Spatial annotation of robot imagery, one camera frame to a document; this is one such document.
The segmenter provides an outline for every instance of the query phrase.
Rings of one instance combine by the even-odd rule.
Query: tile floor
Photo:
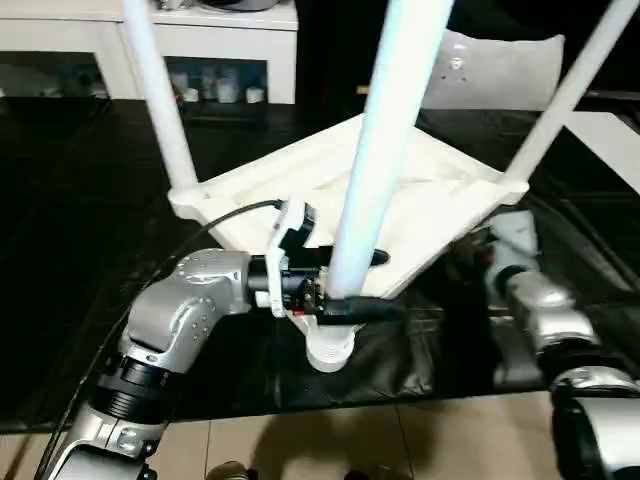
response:
[[[151,458],[160,480],[201,480],[229,460],[260,480],[558,480],[546,394],[172,424]],[[0,437],[0,478],[30,480],[46,435]]]

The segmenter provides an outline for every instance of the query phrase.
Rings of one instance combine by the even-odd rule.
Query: white leg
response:
[[[387,7],[329,266],[332,298],[362,289],[452,5],[453,0],[391,0]],[[351,355],[353,339],[354,328],[310,328],[307,357],[319,370],[338,370]]]
[[[197,185],[164,58],[156,45],[146,0],[123,0],[124,24],[162,158],[173,188]]]
[[[502,182],[527,182],[613,49],[640,0],[613,0],[564,78],[547,110],[520,147]]]

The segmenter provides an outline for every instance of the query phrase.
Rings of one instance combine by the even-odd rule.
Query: white table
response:
[[[141,99],[122,0],[2,0],[0,51],[93,53],[111,98]],[[298,20],[293,3],[265,12],[155,11],[166,56],[267,62],[268,101],[294,103]]]

